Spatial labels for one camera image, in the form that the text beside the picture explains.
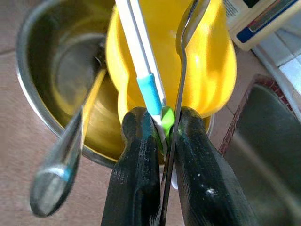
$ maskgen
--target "kitchen utensil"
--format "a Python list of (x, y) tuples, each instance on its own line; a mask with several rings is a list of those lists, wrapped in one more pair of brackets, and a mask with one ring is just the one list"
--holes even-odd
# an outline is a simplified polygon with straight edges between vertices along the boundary
[(171, 184), (171, 177), (174, 166), (174, 151), (176, 136), (178, 133), (178, 124), (180, 120), (182, 96), (185, 84), (186, 70), (187, 70), (187, 55), (186, 47), (193, 36), (198, 24), (203, 18), (205, 11), (209, 5), (210, 0), (194, 0), (191, 5), (186, 9), (184, 15), (179, 24), (179, 28), (176, 34), (176, 51), (180, 56), (182, 69), (181, 69), (181, 79), (178, 89), (177, 101), (175, 106), (175, 121), (171, 139), (170, 149), (167, 151), (163, 177), (161, 182), (161, 216), (160, 216), (160, 226), (164, 226), (166, 222), (166, 213), (168, 206), (168, 198)]
[(97, 61), (101, 65), (101, 70), (86, 101), (67, 125), (59, 141), (49, 151), (32, 182), (30, 205), (32, 212), (38, 217), (47, 217), (58, 210), (72, 188), (87, 133), (90, 112), (106, 74), (104, 49)]

